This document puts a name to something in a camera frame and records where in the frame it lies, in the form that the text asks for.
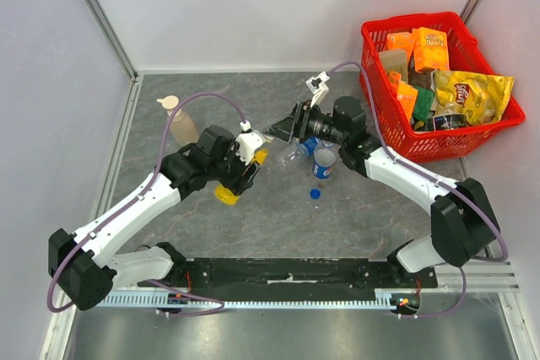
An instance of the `blue bottle cap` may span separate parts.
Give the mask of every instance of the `blue bottle cap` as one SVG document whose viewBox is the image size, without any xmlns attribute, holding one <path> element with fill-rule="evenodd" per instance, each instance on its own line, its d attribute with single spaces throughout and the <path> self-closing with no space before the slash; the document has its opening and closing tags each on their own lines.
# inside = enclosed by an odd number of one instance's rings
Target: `blue bottle cap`
<svg viewBox="0 0 540 360">
<path fill-rule="evenodd" d="M 320 196 L 321 196 L 321 191 L 319 189 L 311 189 L 310 197 L 313 200 L 318 200 Z"/>
</svg>

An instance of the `yellow packet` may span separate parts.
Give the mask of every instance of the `yellow packet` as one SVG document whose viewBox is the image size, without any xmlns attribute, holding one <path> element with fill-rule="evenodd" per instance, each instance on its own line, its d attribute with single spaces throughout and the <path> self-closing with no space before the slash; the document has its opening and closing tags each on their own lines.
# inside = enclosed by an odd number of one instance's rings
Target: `yellow packet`
<svg viewBox="0 0 540 360">
<path fill-rule="evenodd" d="M 500 121 L 514 78 L 460 71 L 434 71 L 437 115 L 463 113 L 472 126 Z"/>
</svg>

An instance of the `white wall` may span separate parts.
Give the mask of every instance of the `white wall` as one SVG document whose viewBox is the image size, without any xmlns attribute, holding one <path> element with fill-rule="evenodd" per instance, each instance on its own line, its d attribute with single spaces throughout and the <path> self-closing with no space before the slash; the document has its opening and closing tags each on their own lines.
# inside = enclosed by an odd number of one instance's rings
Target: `white wall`
<svg viewBox="0 0 540 360">
<path fill-rule="evenodd" d="M 365 20 L 467 0 L 100 0 L 137 69 L 327 68 L 360 55 Z"/>
<path fill-rule="evenodd" d="M 525 123 L 467 157 L 482 181 L 510 249 L 521 290 L 540 331 L 540 0 L 483 0 L 470 23 L 480 49 L 500 74 L 515 76 L 513 93 Z"/>
<path fill-rule="evenodd" d="M 36 359 L 47 240 L 89 221 L 129 81 L 83 0 L 0 0 L 0 355 Z"/>
</svg>

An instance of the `red plastic basket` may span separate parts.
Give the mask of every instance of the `red plastic basket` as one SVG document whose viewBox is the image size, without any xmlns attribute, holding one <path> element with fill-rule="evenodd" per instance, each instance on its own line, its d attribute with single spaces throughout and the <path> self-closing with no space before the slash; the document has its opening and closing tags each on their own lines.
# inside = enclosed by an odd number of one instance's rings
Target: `red plastic basket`
<svg viewBox="0 0 540 360">
<path fill-rule="evenodd" d="M 381 132 L 388 145 L 414 162 L 459 158 L 478 148 L 497 132 L 525 120 L 523 110 L 511 97 L 502 120 L 494 124 L 440 132 L 413 131 L 399 102 L 392 96 L 390 82 L 379 60 L 379 51 L 383 51 L 387 34 L 418 27 L 446 32 L 450 69 L 494 74 L 478 49 L 478 41 L 455 13 L 409 14 L 364 23 L 361 30 L 364 37 L 362 66 L 370 79 Z M 369 100 L 361 76 L 360 84 Z"/>
</svg>

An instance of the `orange package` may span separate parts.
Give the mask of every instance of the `orange package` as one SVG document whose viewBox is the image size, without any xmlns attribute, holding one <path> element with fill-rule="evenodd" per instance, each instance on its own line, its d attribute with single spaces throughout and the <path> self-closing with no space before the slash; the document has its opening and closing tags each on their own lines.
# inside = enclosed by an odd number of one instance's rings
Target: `orange package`
<svg viewBox="0 0 540 360">
<path fill-rule="evenodd" d="M 413 116 L 414 103 L 416 103 L 416 96 L 418 96 L 418 90 L 413 86 L 409 86 L 404 82 L 399 83 L 397 88 L 397 100 L 402 105 L 403 112 L 408 121 L 411 121 Z"/>
<path fill-rule="evenodd" d="M 411 60 L 414 48 L 414 37 L 412 33 L 404 31 L 386 36 L 386 50 L 404 50 L 407 52 L 407 63 Z"/>
<path fill-rule="evenodd" d="M 390 81 L 392 94 L 397 96 L 397 89 L 399 88 L 399 81 L 402 80 L 402 74 L 400 72 L 390 71 L 388 73 L 388 80 Z"/>
<path fill-rule="evenodd" d="M 416 72 L 429 72 L 434 69 L 450 70 L 448 40 L 445 32 L 420 27 L 413 30 L 413 35 Z"/>
</svg>

